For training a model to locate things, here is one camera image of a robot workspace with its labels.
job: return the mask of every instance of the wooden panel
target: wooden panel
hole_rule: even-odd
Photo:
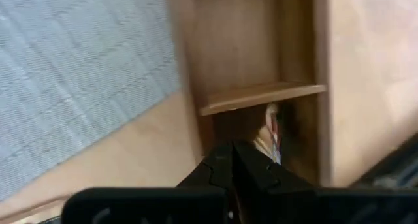
[[[318,96],[291,99],[288,103],[293,112],[288,112],[285,136],[290,137],[292,145],[283,145],[283,163],[295,174],[319,185]]]
[[[325,91],[322,85],[304,85],[290,82],[263,84],[255,87],[234,89],[210,95],[208,105],[201,108],[201,115],[217,114],[258,104],[301,97]]]
[[[316,83],[329,87],[329,0],[313,0],[315,31],[315,72]],[[318,95],[318,143],[320,184],[332,185],[332,144],[330,133],[333,115],[330,114],[330,91]]]
[[[62,207],[70,196],[56,197],[44,203],[22,210],[15,214],[0,218],[4,224],[42,223],[61,215]]]
[[[209,95],[280,79],[276,2],[195,0],[189,56],[199,82],[193,88]]]
[[[191,39],[195,18],[194,0],[167,0],[170,8],[170,17],[173,29],[174,43],[176,44],[176,57],[182,89],[185,93],[185,107],[188,114],[187,126],[188,136],[192,143],[196,162],[202,159],[213,145],[213,130],[211,118],[200,118],[197,103],[202,102],[206,97],[203,89],[196,88],[199,80],[196,70],[191,63],[191,50],[193,50]]]
[[[244,139],[252,142],[265,125],[266,105],[213,115],[217,141]]]
[[[335,186],[418,131],[418,0],[330,0]]]
[[[314,0],[279,0],[281,80],[315,82]]]

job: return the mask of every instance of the wooden board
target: wooden board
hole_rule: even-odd
[[[234,89],[210,95],[208,105],[201,108],[201,115],[217,114],[258,104],[321,93],[325,90],[326,87],[323,85],[306,85],[294,82],[278,82]]]
[[[274,21],[282,81],[311,84],[316,81],[313,7],[314,0],[278,0]]]
[[[315,185],[321,183],[321,137],[319,136],[319,96],[310,95],[288,100],[294,113],[290,115],[288,133],[291,145],[283,145],[286,168]]]
[[[192,88],[208,96],[280,80],[277,0],[194,0]]]
[[[42,223],[61,215],[62,207],[69,199],[68,196],[56,197],[52,200],[37,204],[16,214],[0,217],[0,223],[4,224],[28,224]]]
[[[418,131],[418,0],[329,0],[333,185]]]
[[[313,18],[315,35],[315,79],[317,84],[326,84],[328,91],[318,95],[318,144],[319,144],[319,183],[322,186],[332,185],[332,134],[330,133],[332,114],[330,110],[329,88],[330,65],[329,57],[331,50],[329,47],[329,0],[313,0]]]

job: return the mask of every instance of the wooden shelf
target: wooden shelf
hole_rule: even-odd
[[[250,88],[234,89],[209,95],[208,104],[201,108],[200,114],[202,116],[208,116],[229,110],[292,99],[325,91],[326,87],[324,85],[307,85],[293,82],[278,82]]]

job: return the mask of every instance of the woven mat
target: woven mat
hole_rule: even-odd
[[[0,200],[178,88],[165,0],[0,0]]]

